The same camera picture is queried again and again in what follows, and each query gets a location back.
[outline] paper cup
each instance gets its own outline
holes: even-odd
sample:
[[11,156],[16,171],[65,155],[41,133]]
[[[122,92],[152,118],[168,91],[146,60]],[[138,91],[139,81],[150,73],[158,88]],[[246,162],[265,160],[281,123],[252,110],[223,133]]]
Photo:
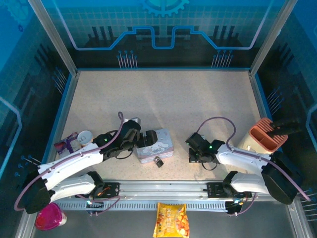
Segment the paper cup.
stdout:
[[82,146],[88,145],[90,142],[93,141],[93,139],[93,134],[88,130],[82,131],[77,136],[77,140]]

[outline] purple cable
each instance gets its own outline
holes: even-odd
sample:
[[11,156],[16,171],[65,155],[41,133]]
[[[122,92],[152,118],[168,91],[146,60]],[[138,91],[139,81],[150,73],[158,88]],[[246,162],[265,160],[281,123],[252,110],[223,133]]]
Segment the purple cable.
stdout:
[[111,209],[112,207],[114,207],[114,206],[118,203],[118,201],[120,200],[120,196],[114,196],[114,197],[110,197],[110,198],[102,199],[102,200],[90,200],[90,199],[88,199],[88,198],[86,198],[86,197],[84,197],[84,196],[82,196],[82,195],[77,195],[77,196],[80,197],[80,198],[82,198],[82,199],[84,199],[84,200],[86,200],[86,201],[91,201],[91,202],[96,202],[96,203],[98,203],[98,202],[106,202],[106,201],[109,201],[110,199],[118,198],[113,204],[111,204],[111,205],[110,205],[107,209],[105,209],[104,211],[98,212],[97,214],[94,214],[94,213],[93,213],[95,216],[100,215],[100,214],[102,214],[102,213],[104,213],[104,212],[110,210],[110,209]]
[[255,192],[253,195],[251,204],[247,207],[247,209],[243,210],[242,212],[235,213],[235,214],[229,214],[229,217],[238,216],[238,215],[241,215],[241,214],[245,213],[246,211],[248,211],[250,209],[250,207],[253,205],[254,201],[256,200],[256,196],[257,196],[257,193]]
[[44,172],[40,173],[39,175],[37,175],[31,182],[29,182],[25,188],[22,190],[22,192],[20,193],[20,195],[18,196],[18,198],[16,199],[15,203],[14,203],[14,210],[15,211],[23,211],[24,208],[18,208],[18,204],[21,200],[21,198],[23,197],[23,195],[25,194],[25,192],[36,182],[36,180],[38,180],[39,178],[41,178],[42,176],[44,176],[45,174],[47,174],[49,171],[55,169],[57,166],[71,160],[71,159],[74,159],[76,157],[79,157],[79,156],[82,156],[82,155],[86,155],[88,153],[92,153],[92,152],[95,152],[95,151],[100,151],[104,148],[106,148],[107,146],[109,146],[118,136],[119,136],[119,133],[121,132],[121,129],[122,129],[122,126],[123,126],[123,122],[124,122],[124,117],[123,117],[123,113],[122,112],[118,112],[118,117],[121,119],[121,124],[120,124],[120,127],[117,131],[117,133],[114,135],[114,137],[108,142],[106,143],[105,145],[101,146],[101,147],[98,147],[96,149],[92,149],[92,150],[88,150],[88,151],[85,151],[85,152],[82,152],[82,153],[77,153],[75,155],[72,155],[68,158],[66,158],[65,160],[62,160],[62,161],[59,161],[58,163],[56,163],[55,165],[53,165],[52,167],[46,169]]
[[225,118],[225,117],[213,117],[213,118],[209,118],[207,119],[206,121],[204,121],[200,127],[198,128],[197,130],[197,133],[198,131],[202,128],[202,126],[209,120],[212,120],[212,119],[224,119],[224,120],[227,120],[228,122],[230,122],[233,126],[233,133],[232,135],[227,139],[226,141],[226,146],[228,147],[228,149],[232,152],[235,152],[235,153],[238,153],[238,154],[241,154],[241,155],[247,155],[247,156],[250,156],[250,157],[253,157],[255,159],[260,159],[260,160],[263,160],[269,164],[271,164],[272,166],[274,166],[277,170],[279,170],[293,185],[294,187],[296,187],[296,189],[302,194],[302,196],[307,200],[307,201],[311,201],[311,199],[305,194],[305,192],[296,184],[296,182],[280,167],[278,166],[277,164],[275,164],[274,162],[272,162],[271,160],[267,160],[265,158],[262,158],[261,156],[258,156],[258,155],[253,155],[253,154],[249,154],[247,152],[242,152],[242,151],[233,151],[232,148],[229,146],[229,140],[231,140],[233,138],[233,136],[235,135],[236,133],[236,126],[235,124],[228,118]]

